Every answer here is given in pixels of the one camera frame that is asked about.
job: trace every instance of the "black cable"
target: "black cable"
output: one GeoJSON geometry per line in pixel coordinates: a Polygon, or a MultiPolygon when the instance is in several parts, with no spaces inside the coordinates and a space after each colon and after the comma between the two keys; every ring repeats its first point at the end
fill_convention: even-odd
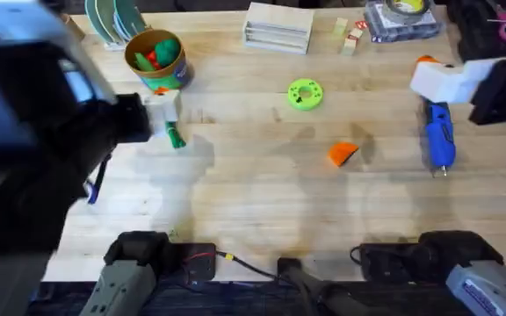
{"type": "MultiPolygon", "coordinates": [[[[225,253],[223,251],[216,251],[216,254],[219,255],[219,256],[221,256],[221,257],[223,257],[224,259],[226,259],[227,256],[228,256],[228,253],[225,253]]],[[[247,268],[247,269],[249,269],[249,270],[251,270],[253,272],[256,272],[256,273],[260,274],[261,276],[269,277],[270,279],[272,279],[275,282],[277,282],[277,281],[284,281],[284,282],[290,284],[293,288],[295,288],[295,289],[297,288],[296,285],[293,284],[288,279],[285,279],[285,278],[283,278],[281,276],[276,276],[276,275],[273,275],[272,273],[269,273],[269,272],[263,271],[261,269],[255,268],[252,265],[246,263],[245,261],[243,261],[242,259],[238,258],[235,255],[231,255],[231,258],[232,259],[227,259],[227,260],[231,260],[231,261],[237,262],[240,265],[242,265],[244,268],[247,268]]]]}
{"type": "Polygon", "coordinates": [[[356,247],[353,247],[351,249],[351,252],[349,253],[349,256],[351,257],[351,260],[356,263],[357,265],[362,265],[362,263],[360,262],[360,259],[357,259],[355,258],[352,254],[355,252],[355,251],[358,251],[358,258],[360,258],[360,246],[356,246],[356,247]]]}
{"type": "Polygon", "coordinates": [[[98,193],[101,191],[101,186],[103,185],[103,180],[105,179],[105,172],[106,172],[106,164],[111,160],[111,154],[108,154],[103,161],[101,162],[100,167],[98,168],[97,172],[97,179],[95,180],[95,183],[92,184],[93,192],[90,194],[89,201],[87,201],[88,204],[94,205],[95,202],[97,202],[98,193]]]}

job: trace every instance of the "green ring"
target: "green ring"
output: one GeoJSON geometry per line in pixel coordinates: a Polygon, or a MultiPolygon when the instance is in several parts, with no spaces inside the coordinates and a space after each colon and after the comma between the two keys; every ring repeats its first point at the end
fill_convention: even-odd
{"type": "Polygon", "coordinates": [[[317,107],[322,99],[322,86],[312,79],[301,78],[288,87],[288,102],[298,110],[310,111],[317,107]],[[309,97],[301,97],[300,91],[309,92],[309,97]]]}

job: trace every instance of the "wooden tabletop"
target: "wooden tabletop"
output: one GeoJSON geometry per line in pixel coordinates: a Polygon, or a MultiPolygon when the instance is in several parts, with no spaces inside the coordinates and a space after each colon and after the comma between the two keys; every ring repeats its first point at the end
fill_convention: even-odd
{"type": "MultiPolygon", "coordinates": [[[[417,57],[455,63],[454,25],[435,39],[373,44],[338,54],[336,18],[349,27],[362,8],[316,10],[307,55],[247,48],[245,12],[145,14],[174,32],[195,70],[183,90],[181,150],[166,138],[119,146],[96,205],[71,208],[50,281],[96,280],[119,233],[168,232],[174,241],[211,241],[261,269],[281,255],[303,259],[321,278],[360,279],[349,249],[436,229],[481,234],[506,259],[506,124],[474,126],[470,104],[452,104],[457,160],[448,177],[423,165],[419,97],[409,90],[417,57]],[[297,111],[288,85],[312,78],[321,106],[297,111]],[[360,146],[342,168],[337,141],[360,146]]],[[[86,17],[75,21],[94,33],[86,17]]],[[[118,93],[147,92],[123,61],[89,35],[83,45],[118,93]]],[[[217,280],[264,280],[219,260],[217,280]]]]}

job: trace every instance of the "wire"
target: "wire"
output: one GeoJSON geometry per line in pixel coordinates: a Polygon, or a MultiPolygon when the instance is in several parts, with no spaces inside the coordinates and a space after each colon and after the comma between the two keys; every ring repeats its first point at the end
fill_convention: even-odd
{"type": "Polygon", "coordinates": [[[198,254],[194,254],[194,255],[191,255],[191,256],[183,259],[183,261],[184,262],[189,262],[192,259],[200,258],[200,257],[207,256],[207,255],[214,256],[213,253],[198,253],[198,254]]]}
{"type": "Polygon", "coordinates": [[[250,269],[251,271],[258,273],[261,276],[269,277],[269,278],[271,278],[273,280],[282,279],[282,278],[280,278],[278,276],[273,275],[272,273],[269,273],[269,272],[266,272],[266,271],[263,271],[261,269],[257,269],[255,267],[253,267],[252,265],[246,263],[245,261],[243,261],[242,259],[236,257],[235,255],[232,255],[232,254],[229,254],[229,253],[225,253],[223,251],[216,251],[216,254],[219,255],[219,256],[221,256],[221,257],[223,257],[226,260],[237,262],[237,263],[241,264],[244,268],[250,269]]]}
{"type": "Polygon", "coordinates": [[[349,253],[349,256],[351,257],[351,260],[356,263],[357,265],[362,265],[362,262],[360,261],[360,259],[357,259],[355,258],[352,254],[355,252],[355,251],[358,251],[358,258],[360,258],[360,246],[356,246],[356,247],[353,247],[351,249],[351,252],[349,253]]]}
{"type": "Polygon", "coordinates": [[[103,185],[103,180],[105,179],[106,172],[106,164],[111,160],[111,154],[108,154],[102,161],[101,165],[98,168],[97,179],[95,183],[91,181],[87,181],[91,186],[91,194],[89,195],[89,200],[87,204],[94,205],[97,202],[98,193],[101,191],[101,186],[103,185]]]}

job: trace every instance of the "orange 3d printed part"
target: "orange 3d printed part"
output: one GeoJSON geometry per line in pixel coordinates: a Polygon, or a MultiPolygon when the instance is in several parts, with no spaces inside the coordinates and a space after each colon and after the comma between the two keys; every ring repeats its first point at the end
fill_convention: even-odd
{"type": "Polygon", "coordinates": [[[357,150],[355,144],[338,142],[331,147],[328,156],[337,167],[341,167],[357,150]]]}

